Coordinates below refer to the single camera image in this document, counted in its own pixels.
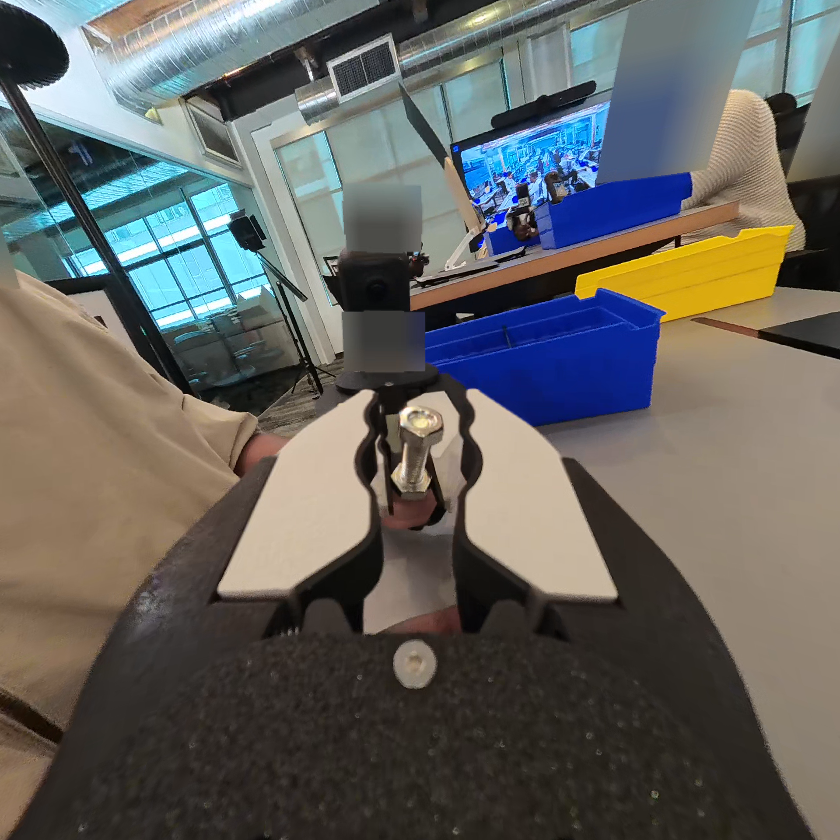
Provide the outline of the dark gadget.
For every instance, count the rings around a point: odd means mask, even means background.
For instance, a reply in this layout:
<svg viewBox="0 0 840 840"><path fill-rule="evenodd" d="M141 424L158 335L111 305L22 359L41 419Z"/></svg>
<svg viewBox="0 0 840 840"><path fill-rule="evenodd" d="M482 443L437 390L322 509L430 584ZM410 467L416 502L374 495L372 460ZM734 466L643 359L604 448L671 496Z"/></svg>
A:
<svg viewBox="0 0 840 840"><path fill-rule="evenodd" d="M528 184L517 184L516 196L511 208L507 211L506 223L515 239L519 242L526 243L531 239L539 237L539 229L531 204Z"/></svg>

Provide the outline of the white air vent grille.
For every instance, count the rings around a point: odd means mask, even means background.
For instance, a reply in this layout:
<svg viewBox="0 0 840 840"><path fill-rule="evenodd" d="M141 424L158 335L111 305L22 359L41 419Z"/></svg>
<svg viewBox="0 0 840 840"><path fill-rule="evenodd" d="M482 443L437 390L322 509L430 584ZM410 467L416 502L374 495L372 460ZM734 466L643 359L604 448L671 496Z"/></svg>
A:
<svg viewBox="0 0 840 840"><path fill-rule="evenodd" d="M403 79L392 34L329 60L327 68L339 104Z"/></svg>

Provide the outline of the flat screen monitor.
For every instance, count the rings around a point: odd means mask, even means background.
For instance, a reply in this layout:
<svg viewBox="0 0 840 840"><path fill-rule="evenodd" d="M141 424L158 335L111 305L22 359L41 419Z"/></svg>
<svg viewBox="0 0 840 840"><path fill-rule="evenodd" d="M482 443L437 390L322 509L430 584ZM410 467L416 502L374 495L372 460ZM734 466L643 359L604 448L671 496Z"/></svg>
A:
<svg viewBox="0 0 840 840"><path fill-rule="evenodd" d="M557 172L571 193L593 187L609 108L608 95L595 96L541 121L453 143L456 171L485 220L504 220L519 184L527 186L532 204L540 204L549 172Z"/></svg>

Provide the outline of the black desk mat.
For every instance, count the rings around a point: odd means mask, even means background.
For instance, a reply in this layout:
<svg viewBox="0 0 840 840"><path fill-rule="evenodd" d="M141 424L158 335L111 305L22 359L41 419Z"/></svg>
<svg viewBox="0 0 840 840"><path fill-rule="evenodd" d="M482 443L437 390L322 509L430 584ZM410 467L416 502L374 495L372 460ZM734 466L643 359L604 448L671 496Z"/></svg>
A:
<svg viewBox="0 0 840 840"><path fill-rule="evenodd" d="M838 360L839 319L838 311L828 312L761 329L758 335L765 341Z"/></svg>

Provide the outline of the blue divided plastic bin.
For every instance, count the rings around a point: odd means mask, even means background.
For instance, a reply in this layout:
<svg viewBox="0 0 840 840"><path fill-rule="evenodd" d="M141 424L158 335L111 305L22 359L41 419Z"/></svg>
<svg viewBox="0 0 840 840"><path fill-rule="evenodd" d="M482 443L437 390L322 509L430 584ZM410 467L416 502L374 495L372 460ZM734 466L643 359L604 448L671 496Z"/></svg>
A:
<svg viewBox="0 0 840 840"><path fill-rule="evenodd" d="M665 312L614 291L426 333L426 361L534 427L649 408Z"/></svg>

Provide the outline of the yellow plastic bin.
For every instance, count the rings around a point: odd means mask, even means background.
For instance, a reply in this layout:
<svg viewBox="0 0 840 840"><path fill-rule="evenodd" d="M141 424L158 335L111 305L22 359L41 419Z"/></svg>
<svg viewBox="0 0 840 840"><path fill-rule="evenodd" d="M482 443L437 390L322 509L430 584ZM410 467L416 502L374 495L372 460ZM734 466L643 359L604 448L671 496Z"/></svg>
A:
<svg viewBox="0 0 840 840"><path fill-rule="evenodd" d="M578 276L574 294L614 291L664 312L663 322L769 298L792 225L748 228Z"/></svg>

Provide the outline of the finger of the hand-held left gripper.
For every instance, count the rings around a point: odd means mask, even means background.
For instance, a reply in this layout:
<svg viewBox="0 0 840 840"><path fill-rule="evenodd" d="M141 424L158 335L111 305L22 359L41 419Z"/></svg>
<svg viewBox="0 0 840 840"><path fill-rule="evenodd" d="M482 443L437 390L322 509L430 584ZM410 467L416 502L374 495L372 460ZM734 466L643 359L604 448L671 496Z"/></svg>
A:
<svg viewBox="0 0 840 840"><path fill-rule="evenodd" d="M461 462L462 445L436 445L427 457L426 472L429 484L424 501L429 506L428 520L442 520L455 514L459 497L466 485Z"/></svg>
<svg viewBox="0 0 840 840"><path fill-rule="evenodd" d="M395 455L388 437L386 424L375 425L374 455L376 470L371 483L378 511L381 519L389 519L394 515L394 505L400 498L400 491L396 488L393 471L402 463L402 457Z"/></svg>

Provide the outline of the silver ventilation duct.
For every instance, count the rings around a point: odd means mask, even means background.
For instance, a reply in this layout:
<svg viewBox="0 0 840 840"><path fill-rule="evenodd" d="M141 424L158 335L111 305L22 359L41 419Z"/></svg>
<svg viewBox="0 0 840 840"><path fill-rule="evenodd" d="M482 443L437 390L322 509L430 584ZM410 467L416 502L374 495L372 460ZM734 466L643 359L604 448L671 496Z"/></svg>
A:
<svg viewBox="0 0 840 840"><path fill-rule="evenodd" d="M341 20L339 2L185 2L94 54L126 109L146 112Z"/></svg>

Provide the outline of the black video bar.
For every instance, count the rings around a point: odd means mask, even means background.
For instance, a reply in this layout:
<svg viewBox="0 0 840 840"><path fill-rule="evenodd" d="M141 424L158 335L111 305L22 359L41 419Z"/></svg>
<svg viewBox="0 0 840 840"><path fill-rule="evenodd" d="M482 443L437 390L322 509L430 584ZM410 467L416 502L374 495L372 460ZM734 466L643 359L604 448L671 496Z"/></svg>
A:
<svg viewBox="0 0 840 840"><path fill-rule="evenodd" d="M595 91L596 82L588 80L550 95L542 94L531 102L493 116L490 121L491 128L493 130L505 130L529 120L548 117L583 102L594 95Z"/></svg>

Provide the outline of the person's left forearm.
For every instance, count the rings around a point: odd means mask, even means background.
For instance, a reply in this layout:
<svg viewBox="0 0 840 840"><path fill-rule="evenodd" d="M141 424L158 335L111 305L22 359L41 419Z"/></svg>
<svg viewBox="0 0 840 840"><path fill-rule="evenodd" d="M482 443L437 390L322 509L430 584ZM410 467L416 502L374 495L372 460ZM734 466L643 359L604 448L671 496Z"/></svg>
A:
<svg viewBox="0 0 840 840"><path fill-rule="evenodd" d="M234 473L241 478L256 467L262 459L276 457L290 440L288 437L276 434L253 435L239 453Z"/></svg>

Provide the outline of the wooden document stand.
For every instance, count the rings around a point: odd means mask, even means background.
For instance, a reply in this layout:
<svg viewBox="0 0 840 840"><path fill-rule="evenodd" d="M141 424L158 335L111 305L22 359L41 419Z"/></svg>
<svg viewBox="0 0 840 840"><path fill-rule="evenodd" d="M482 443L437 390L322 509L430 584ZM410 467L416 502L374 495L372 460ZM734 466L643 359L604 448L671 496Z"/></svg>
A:
<svg viewBox="0 0 840 840"><path fill-rule="evenodd" d="M488 223L480 209L473 204L468 191L460 181L452 159L447 155L444 157L443 171L447 188L454 199L458 215L465 226L465 234L444 265L444 270L450 271L462 267L466 263L466 257L462 257L466 251L478 254L479 259L487 257L487 247L484 245L484 237L487 232Z"/></svg>

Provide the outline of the silver hex bolt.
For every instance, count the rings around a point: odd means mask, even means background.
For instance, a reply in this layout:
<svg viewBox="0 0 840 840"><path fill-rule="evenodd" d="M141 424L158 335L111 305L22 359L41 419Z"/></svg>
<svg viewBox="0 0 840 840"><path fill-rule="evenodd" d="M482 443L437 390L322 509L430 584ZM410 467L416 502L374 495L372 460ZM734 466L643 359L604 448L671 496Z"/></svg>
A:
<svg viewBox="0 0 840 840"><path fill-rule="evenodd" d="M398 416L399 435L402 442L402 463L411 468L426 466L433 446L444 437L442 415L423 406L406 406Z"/></svg>

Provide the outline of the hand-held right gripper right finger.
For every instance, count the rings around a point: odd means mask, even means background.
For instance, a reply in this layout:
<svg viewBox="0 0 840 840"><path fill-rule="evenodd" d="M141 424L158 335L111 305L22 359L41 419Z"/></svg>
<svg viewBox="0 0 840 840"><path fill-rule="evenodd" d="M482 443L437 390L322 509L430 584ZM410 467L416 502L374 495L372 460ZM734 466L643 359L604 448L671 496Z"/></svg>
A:
<svg viewBox="0 0 840 840"><path fill-rule="evenodd" d="M453 531L456 603L478 632L502 602L541 632L553 606L618 605L618 590L559 453L474 388L455 388L462 441Z"/></svg>

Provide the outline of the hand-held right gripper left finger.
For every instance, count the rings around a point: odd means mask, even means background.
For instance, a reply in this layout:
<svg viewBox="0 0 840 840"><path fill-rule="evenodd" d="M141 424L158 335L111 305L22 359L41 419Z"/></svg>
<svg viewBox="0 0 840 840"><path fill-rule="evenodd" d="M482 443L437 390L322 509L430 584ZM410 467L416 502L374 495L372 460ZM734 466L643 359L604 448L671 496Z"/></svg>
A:
<svg viewBox="0 0 840 840"><path fill-rule="evenodd" d="M276 602L299 622L331 600L363 631L384 565L378 413L376 394L362 390L279 452L217 585L222 602Z"/></svg>

